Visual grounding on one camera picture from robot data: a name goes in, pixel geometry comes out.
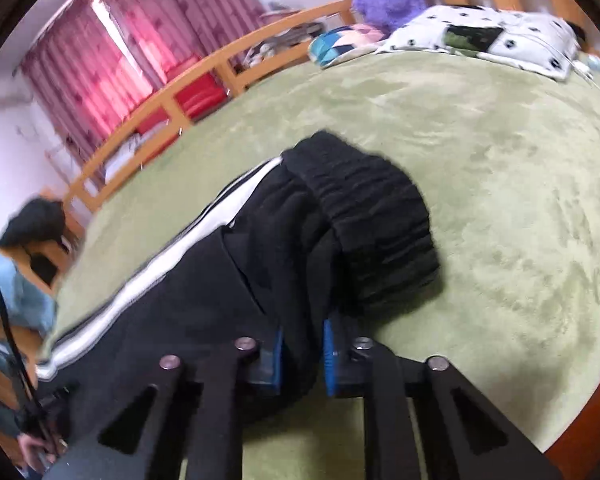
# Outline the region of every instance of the person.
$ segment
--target person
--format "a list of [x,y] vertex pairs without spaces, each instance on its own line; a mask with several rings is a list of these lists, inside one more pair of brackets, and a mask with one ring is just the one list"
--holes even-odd
[[49,465],[56,461],[56,457],[51,453],[51,444],[41,438],[21,433],[18,436],[18,446],[27,464],[27,479],[29,480],[42,478],[48,468],[44,463],[45,461]]

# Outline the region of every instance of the hand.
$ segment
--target hand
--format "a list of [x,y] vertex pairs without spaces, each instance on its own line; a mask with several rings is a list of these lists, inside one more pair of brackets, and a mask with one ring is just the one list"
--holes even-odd
[[[26,433],[19,434],[18,445],[27,465],[40,474],[44,473],[45,467],[42,464],[42,460],[40,460],[40,453],[50,451],[51,446],[44,440]],[[46,459],[50,463],[53,463],[56,457],[52,454],[47,454]]]

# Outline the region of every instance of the white pillow with black spots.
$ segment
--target white pillow with black spots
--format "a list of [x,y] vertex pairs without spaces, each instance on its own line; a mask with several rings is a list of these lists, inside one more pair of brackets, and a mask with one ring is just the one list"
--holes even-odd
[[564,80],[578,40],[567,22],[550,14],[433,6],[398,28],[376,54],[397,50],[475,56]]

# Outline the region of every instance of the pillow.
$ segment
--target pillow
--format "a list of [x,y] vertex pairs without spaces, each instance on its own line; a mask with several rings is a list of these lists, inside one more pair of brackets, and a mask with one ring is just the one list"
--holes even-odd
[[461,54],[564,80],[578,41],[567,22],[550,14],[433,6],[397,29],[377,53],[394,50]]
[[356,23],[334,28],[311,42],[309,58],[320,68],[327,68],[370,54],[386,35],[371,25]]

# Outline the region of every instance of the colorful cushion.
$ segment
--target colorful cushion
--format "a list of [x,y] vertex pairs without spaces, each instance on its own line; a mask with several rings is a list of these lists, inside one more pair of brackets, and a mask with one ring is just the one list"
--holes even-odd
[[320,68],[327,68],[374,52],[385,37],[371,25],[345,25],[315,38],[309,45],[308,55]]

